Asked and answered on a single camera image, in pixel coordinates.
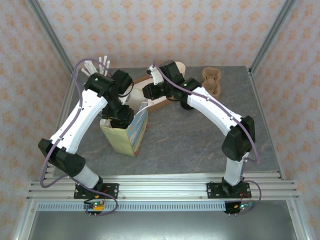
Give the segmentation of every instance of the marble surface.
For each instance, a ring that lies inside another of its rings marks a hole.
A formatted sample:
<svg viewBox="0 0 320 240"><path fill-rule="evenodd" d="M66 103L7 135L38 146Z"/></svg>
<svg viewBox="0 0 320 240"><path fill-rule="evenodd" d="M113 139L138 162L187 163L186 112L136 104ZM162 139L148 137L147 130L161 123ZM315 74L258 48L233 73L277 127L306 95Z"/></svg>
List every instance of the marble surface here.
<svg viewBox="0 0 320 240"><path fill-rule="evenodd" d="M187 67L185 77L201 81L204 67ZM278 161L267 134L261 112L245 66L218 67L221 70L219 101L242 116L255 121L257 163L248 163L245 171L275 171ZM146 75L145 68L123 68L133 79ZM81 85L87 76L79 73ZM70 110L78 102L75 90ZM149 113L148 126L137 157L116 153L99 126L97 117L84 135L78 154L98 175L183 174L224 172L226 157L221 150L225 139L210 120L193 109L172 102Z"/></svg>

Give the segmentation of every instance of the patterned wallpaper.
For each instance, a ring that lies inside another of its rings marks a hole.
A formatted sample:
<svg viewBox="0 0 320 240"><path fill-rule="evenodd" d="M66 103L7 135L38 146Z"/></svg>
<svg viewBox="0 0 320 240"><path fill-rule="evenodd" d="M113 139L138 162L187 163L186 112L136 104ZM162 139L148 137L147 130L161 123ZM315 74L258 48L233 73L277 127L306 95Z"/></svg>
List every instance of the patterned wallpaper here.
<svg viewBox="0 0 320 240"><path fill-rule="evenodd" d="M11 240L69 74L26 0L2 0L0 13L0 239Z"/></svg>
<svg viewBox="0 0 320 240"><path fill-rule="evenodd" d="M288 179L320 239L320 1L299 0L254 80Z"/></svg>
<svg viewBox="0 0 320 240"><path fill-rule="evenodd" d="M285 0L39 0L75 64L250 66Z"/></svg>

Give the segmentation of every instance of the black mounting plate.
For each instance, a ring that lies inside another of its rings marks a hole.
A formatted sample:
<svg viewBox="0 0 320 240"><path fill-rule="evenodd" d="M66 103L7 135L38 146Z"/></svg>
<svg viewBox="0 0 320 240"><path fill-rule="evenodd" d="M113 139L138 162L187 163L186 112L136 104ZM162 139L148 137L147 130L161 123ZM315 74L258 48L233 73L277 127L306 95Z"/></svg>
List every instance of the black mounting plate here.
<svg viewBox="0 0 320 240"><path fill-rule="evenodd" d="M118 193L119 193L119 183L103 183L102 184L102 190L100 192L104 192L106 194L111 195L115 199L118 198ZM92 199L96 196L97 194L93 193L92 191L89 191L82 186L75 184L75 190L74 190L74 199ZM100 195L96 199L104 199L104 195Z"/></svg>
<svg viewBox="0 0 320 240"><path fill-rule="evenodd" d="M247 194L251 198L249 183L241 181L237 184L237 187L236 190L227 194L223 190L223 184L221 182L209 182L206 184L206 193L208 199L241 199L241 193Z"/></svg>

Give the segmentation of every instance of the gray metal floor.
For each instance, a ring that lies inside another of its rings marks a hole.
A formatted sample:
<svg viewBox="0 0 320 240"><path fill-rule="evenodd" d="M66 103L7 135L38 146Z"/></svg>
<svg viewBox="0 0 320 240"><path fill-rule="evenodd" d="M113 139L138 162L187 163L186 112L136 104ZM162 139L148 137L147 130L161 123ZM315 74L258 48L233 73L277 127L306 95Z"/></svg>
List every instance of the gray metal floor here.
<svg viewBox="0 0 320 240"><path fill-rule="evenodd" d="M263 201L248 214L222 211L38 212L29 240L296 240L285 201Z"/></svg>
<svg viewBox="0 0 320 240"><path fill-rule="evenodd" d="M185 77L201 81L204 67L187 67ZM250 115L255 121L258 163L248 163L246 171L275 171L278 161L268 137L261 112L245 66L218 67L221 70L219 101L232 111ZM124 68L133 79L146 75L145 68ZM79 73L85 83L87 76ZM72 97L71 109L78 102L78 92ZM137 157L114 152L102 133L97 117L84 135L78 154L98 175L182 174L224 172L226 157L221 145L220 130L197 110L184 110L172 102L149 114L148 126Z"/></svg>

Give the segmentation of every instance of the beige wall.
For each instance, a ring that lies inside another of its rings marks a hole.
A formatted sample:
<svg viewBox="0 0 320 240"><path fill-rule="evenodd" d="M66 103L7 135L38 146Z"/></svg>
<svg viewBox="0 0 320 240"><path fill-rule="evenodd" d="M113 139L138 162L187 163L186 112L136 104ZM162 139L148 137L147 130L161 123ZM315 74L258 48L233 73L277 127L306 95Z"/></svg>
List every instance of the beige wall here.
<svg viewBox="0 0 320 240"><path fill-rule="evenodd" d="M40 0L75 64L250 66L285 0Z"/></svg>
<svg viewBox="0 0 320 240"><path fill-rule="evenodd" d="M298 182L315 239L320 239L319 9L319 0L297 1L254 78L285 176Z"/></svg>
<svg viewBox="0 0 320 240"><path fill-rule="evenodd" d="M0 1L0 15L0 239L11 240L69 74L26 0Z"/></svg>

